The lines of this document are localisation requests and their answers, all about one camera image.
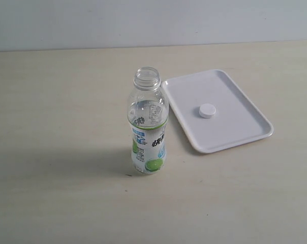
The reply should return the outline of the white rectangular plastic tray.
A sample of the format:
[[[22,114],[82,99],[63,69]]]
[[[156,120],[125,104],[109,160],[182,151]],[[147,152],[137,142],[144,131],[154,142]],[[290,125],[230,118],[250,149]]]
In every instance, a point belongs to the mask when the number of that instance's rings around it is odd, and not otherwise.
[[[161,87],[190,144],[200,153],[215,153],[273,134],[271,122],[222,70],[170,78]],[[210,119],[198,113],[205,103],[217,109]]]

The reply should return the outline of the clear plastic drink bottle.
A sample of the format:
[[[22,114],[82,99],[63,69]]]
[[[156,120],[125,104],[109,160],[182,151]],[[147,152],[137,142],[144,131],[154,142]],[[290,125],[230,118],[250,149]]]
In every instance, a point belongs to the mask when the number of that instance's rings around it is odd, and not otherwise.
[[[128,98],[127,117],[132,131],[134,167],[143,174],[160,171],[166,161],[165,129],[169,103],[155,68],[142,67],[136,71],[134,89]]]

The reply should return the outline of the white bottle cap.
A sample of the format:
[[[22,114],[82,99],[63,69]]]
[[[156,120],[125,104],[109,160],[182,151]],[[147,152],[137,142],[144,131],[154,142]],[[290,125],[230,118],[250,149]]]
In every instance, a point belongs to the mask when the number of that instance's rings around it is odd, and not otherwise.
[[[217,109],[215,108],[214,105],[210,103],[202,104],[198,109],[199,115],[202,118],[206,118],[206,119],[210,119],[213,116],[215,116],[216,112],[217,112]]]

